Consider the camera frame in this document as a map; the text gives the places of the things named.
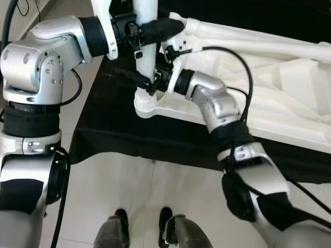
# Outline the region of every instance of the black shoe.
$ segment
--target black shoe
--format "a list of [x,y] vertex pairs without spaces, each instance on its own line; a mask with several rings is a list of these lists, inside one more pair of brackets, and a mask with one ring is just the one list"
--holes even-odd
[[129,220],[128,215],[124,209],[117,209],[115,216],[120,217],[122,225],[123,245],[124,248],[130,247],[130,236],[129,236]]
[[163,233],[166,229],[167,221],[172,217],[172,211],[168,207],[162,208],[159,219],[159,247],[168,248],[169,245],[163,240]]

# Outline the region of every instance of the white pole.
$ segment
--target white pole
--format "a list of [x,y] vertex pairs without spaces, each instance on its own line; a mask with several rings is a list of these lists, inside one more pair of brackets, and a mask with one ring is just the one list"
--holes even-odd
[[[158,0],[133,0],[133,8],[138,25],[157,19]],[[154,82],[156,44],[143,46],[141,50],[143,57],[136,59],[136,69]],[[151,97],[145,90],[138,88],[134,103],[141,111],[149,111],[156,106],[156,95]]]

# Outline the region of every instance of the white tile floor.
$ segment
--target white tile floor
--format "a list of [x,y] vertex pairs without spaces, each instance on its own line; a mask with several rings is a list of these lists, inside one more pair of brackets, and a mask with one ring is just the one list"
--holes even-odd
[[[89,0],[57,0],[46,19],[92,15]],[[83,80],[79,99],[61,111],[63,146],[68,149],[72,133],[101,62],[77,69]],[[66,79],[64,99],[71,97],[77,83]],[[221,189],[222,173],[119,153],[95,155],[72,167],[64,220],[58,248],[92,247],[101,224],[119,207],[129,215],[131,247],[157,247],[159,212],[169,206],[175,214],[185,214],[197,222],[215,247],[266,247],[253,227],[236,219],[228,210]],[[331,205],[331,186],[305,184],[314,194]],[[293,203],[326,218],[298,190]],[[49,248],[57,218],[58,204],[48,207],[40,248]]]

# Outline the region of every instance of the wall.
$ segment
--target wall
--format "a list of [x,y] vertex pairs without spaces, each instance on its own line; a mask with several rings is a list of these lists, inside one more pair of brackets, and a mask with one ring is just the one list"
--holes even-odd
[[[0,0],[0,34],[2,34],[3,26],[4,26],[4,20],[7,13],[7,9],[9,6],[11,0]],[[54,0],[36,0],[38,3],[38,7],[40,11],[43,11],[45,9],[45,6],[50,2]],[[19,0],[18,5],[20,6],[20,9],[22,13],[26,13],[27,11],[27,3],[29,4],[29,12],[28,14],[23,17],[20,15],[17,7],[15,9],[11,26],[10,26],[10,33],[9,33],[9,40],[18,40],[22,38],[22,36],[26,33],[26,31],[32,26],[35,20],[38,20],[38,9],[36,6],[35,0]]]

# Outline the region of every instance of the black table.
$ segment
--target black table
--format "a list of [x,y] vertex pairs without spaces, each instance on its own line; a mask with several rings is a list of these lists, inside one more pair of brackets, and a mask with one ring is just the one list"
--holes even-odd
[[[191,0],[191,6],[196,4],[194,9],[186,8],[183,2],[185,1],[180,3],[171,1],[171,5],[169,1],[160,1],[161,13],[167,13],[168,6],[171,6],[172,10],[183,16],[195,17],[203,21],[313,42],[331,41],[330,32],[319,31],[322,24],[327,28],[326,30],[331,30],[331,19],[327,15],[313,11],[311,7],[297,5],[284,7],[275,4],[279,7],[277,8],[261,4],[259,0],[233,1],[226,4],[222,1],[209,1],[218,5],[219,9],[216,12],[215,7],[208,7],[208,1]],[[232,17],[229,17],[229,9],[235,9]],[[265,19],[260,20],[261,11],[263,15],[277,11],[278,14],[272,15],[273,20],[268,19],[267,15]],[[287,23],[289,19],[309,18],[312,19],[305,30],[297,21]],[[219,170],[217,153],[205,126],[163,116],[142,119],[136,115],[133,106],[136,88],[128,79],[116,76],[116,68],[134,69],[134,59],[130,53],[121,52],[120,55],[116,61],[108,61],[104,58],[101,63],[73,135],[70,147],[73,164],[100,152],[120,152],[131,156]],[[331,154],[261,138],[256,140],[264,145],[278,167],[294,179],[313,183],[331,182]]]

